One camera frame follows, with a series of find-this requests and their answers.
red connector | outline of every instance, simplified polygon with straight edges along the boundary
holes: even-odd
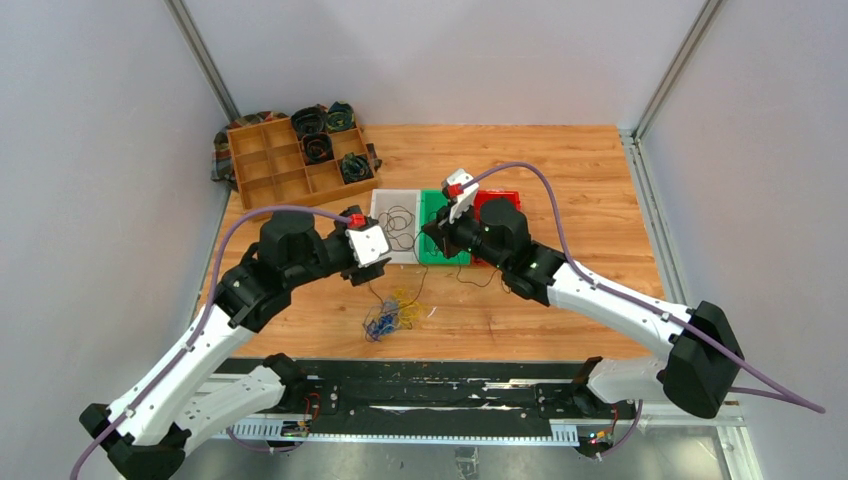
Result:
[[[365,215],[361,213],[354,213],[349,218],[350,223],[347,224],[347,228],[359,228],[365,226]]]
[[[453,185],[448,185],[448,196],[451,198],[456,198],[459,194],[462,193],[462,185],[458,183],[454,183]]]

wooden tray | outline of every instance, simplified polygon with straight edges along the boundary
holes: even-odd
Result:
[[[281,203],[319,205],[377,188],[376,158],[366,147],[359,127],[329,135],[334,159],[307,165],[288,118],[228,131],[244,211]],[[344,184],[339,160],[350,152],[368,157],[374,178]]]

white wall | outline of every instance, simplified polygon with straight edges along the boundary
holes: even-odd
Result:
[[[633,127],[703,0],[187,0],[242,112]]]
[[[828,408],[743,398],[765,478],[845,478],[848,4],[726,3],[647,161],[691,300],[722,305],[752,363]]]
[[[186,325],[224,191],[226,123],[163,2],[0,16],[0,469],[67,478],[77,422]],[[81,478],[115,478],[102,451]]]

wooden tabletop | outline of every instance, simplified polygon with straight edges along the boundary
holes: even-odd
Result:
[[[536,165],[554,187],[574,257],[607,278],[662,296],[614,127],[367,126],[365,136],[384,161],[379,172],[382,188],[440,188],[442,180],[460,167],[475,175],[506,161]],[[507,170],[484,180],[481,188],[518,190],[530,234],[560,249],[545,190],[530,172]],[[370,193],[365,193],[321,207],[338,213],[358,204],[368,212],[370,198]],[[229,228],[241,214],[234,194],[222,228]],[[260,225],[248,222],[235,233],[225,249],[222,271],[237,264],[247,246],[259,238]],[[316,228],[326,235],[331,221],[317,219]],[[292,305],[237,354],[508,361],[647,354],[632,340],[582,315],[506,293],[499,273],[491,284],[480,288],[458,282],[457,270],[455,266],[430,267],[419,297],[424,313],[413,330],[367,342],[362,323],[378,300],[365,286],[352,287],[333,276],[295,290]],[[389,265],[372,286],[383,297],[396,288],[415,292],[423,274],[421,266]],[[489,267],[467,267],[460,278],[485,283],[491,274]],[[205,288],[208,284],[207,274]]]

plaid cloth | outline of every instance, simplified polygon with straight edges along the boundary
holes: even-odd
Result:
[[[212,160],[212,181],[226,182],[233,191],[238,191],[236,176],[233,172],[233,156],[232,153],[230,153],[230,141],[227,138],[227,130],[270,122],[271,120],[278,120],[286,117],[288,117],[288,115],[285,113],[271,110],[257,112],[237,118],[221,129],[221,131],[215,135],[215,140],[213,142],[215,148],[214,159]]]

